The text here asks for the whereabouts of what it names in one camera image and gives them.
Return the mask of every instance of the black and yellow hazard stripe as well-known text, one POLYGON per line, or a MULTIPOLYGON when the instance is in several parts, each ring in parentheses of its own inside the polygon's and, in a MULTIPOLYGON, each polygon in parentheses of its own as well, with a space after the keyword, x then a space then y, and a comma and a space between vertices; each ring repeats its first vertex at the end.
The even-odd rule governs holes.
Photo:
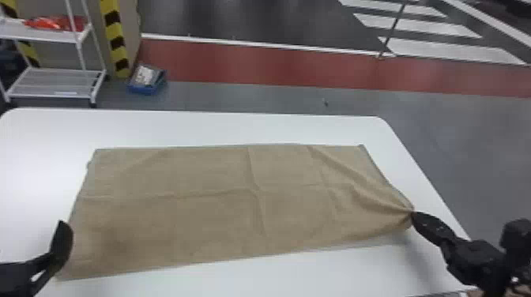
POLYGON ((104 18, 105 35, 111 48, 111 60, 115 65, 117 77, 130 75, 130 63, 127 56, 126 41, 123 38, 122 22, 118 0, 100 0, 101 15, 104 18))
MULTIPOLYGON (((0 0, 0 6, 7 17, 18 18, 17 0, 0 0)), ((18 45, 22 54, 28 58, 28 62, 33 67, 40 67, 39 56, 32 44, 28 41, 19 41, 18 45)))

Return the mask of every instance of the white line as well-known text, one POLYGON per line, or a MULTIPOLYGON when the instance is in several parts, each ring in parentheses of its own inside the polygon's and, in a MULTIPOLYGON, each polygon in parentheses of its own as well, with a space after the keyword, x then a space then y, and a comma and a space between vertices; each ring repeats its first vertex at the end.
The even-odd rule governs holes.
POLYGON ((478 47, 398 38, 393 38, 387 47, 397 55, 525 65, 521 59, 497 47, 478 47))
MULTIPOLYGON (((276 49, 281 49, 281 50, 318 51, 318 52, 334 53, 334 54, 371 55, 371 56, 376 56, 379 54, 378 51, 350 50, 350 49, 332 48, 332 47, 306 47, 306 46, 291 45, 291 44, 257 43, 257 42, 252 42, 252 41, 200 38, 200 37, 189 37, 189 36, 172 36, 172 35, 162 35, 162 34, 154 34, 154 33, 142 33, 142 38, 155 39, 155 40, 185 41, 185 42, 190 42, 190 43, 214 43, 214 44, 223 44, 223 45, 236 45, 236 46, 243 46, 243 47, 266 47, 266 48, 276 48, 276 49)), ((395 55, 391 53, 384 53, 384 56, 394 57, 395 55)))
MULTIPOLYGON (((400 9, 400 3, 374 1, 374 0, 341 0, 344 6, 349 7, 361 7, 368 9, 379 9, 386 11, 398 11, 400 9)), ((429 6, 407 5, 404 9, 405 13, 422 14, 425 16, 433 17, 446 17, 444 13, 439 12, 437 9, 429 6)))
POLYGON ((453 7, 462 10, 463 12, 469 14, 476 19, 483 21, 484 23, 490 25, 493 28, 497 28, 501 32, 509 35, 510 37, 520 41, 528 47, 531 47, 531 36, 525 34, 524 32, 517 30, 514 27, 509 26, 508 24, 503 23, 502 21, 496 20, 494 17, 489 16, 486 13, 483 13, 472 6, 465 4, 464 2, 458 0, 443 0, 444 2, 452 5, 453 7))
MULTIPOLYGON (((373 28, 389 29, 394 22, 394 17, 380 17, 363 13, 354 13, 354 16, 356 16, 367 27, 373 28)), ((398 21, 397 30, 481 38, 480 35, 477 35, 475 32, 460 24, 447 24, 434 21, 417 21, 404 18, 398 21)))

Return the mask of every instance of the red object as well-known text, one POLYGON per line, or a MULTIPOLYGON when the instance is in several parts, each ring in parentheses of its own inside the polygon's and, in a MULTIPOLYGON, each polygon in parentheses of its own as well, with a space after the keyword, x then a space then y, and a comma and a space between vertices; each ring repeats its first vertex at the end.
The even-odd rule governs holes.
POLYGON ((138 61, 164 68, 169 81, 365 88, 511 96, 531 100, 531 68, 432 58, 244 47, 143 39, 138 61))
MULTIPOLYGON (((73 23, 76 26, 76 31, 81 32, 85 29, 87 20, 85 17, 74 16, 73 23)), ((50 16, 50 17, 33 17, 24 21, 24 24, 36 28, 46 30, 72 31, 70 19, 66 15, 50 16)))

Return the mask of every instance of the towel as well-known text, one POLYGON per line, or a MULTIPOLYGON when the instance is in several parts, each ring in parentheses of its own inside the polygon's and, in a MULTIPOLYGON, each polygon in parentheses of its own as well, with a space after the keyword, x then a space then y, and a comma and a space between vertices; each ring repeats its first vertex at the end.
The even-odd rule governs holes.
POLYGON ((344 245, 410 227, 362 146, 95 151, 64 280, 344 245))

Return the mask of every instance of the shelf rack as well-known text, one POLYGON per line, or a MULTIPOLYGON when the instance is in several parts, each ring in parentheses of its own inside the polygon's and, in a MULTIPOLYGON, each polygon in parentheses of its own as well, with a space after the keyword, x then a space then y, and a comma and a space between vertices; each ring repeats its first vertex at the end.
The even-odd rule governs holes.
MULTIPOLYGON (((81 4, 88 21, 82 32, 30 28, 24 25, 24 20, 6 17, 0 9, 0 39, 71 43, 77 49, 81 64, 80 70, 35 68, 23 55, 27 65, 24 72, 7 90, 4 89, 3 84, 0 82, 0 92, 2 92, 6 103, 11 104, 12 98, 71 98, 88 99, 90 107, 96 108, 96 96, 107 75, 107 70, 101 54, 100 44, 92 26, 92 19, 86 0, 81 0, 81 4), (89 34, 94 39, 101 70, 87 70, 86 68, 82 45, 89 34)), ((70 0, 65 0, 65 6, 70 20, 70 27, 76 28, 70 0)), ((18 42, 15 42, 15 44, 18 51, 21 52, 18 42)))

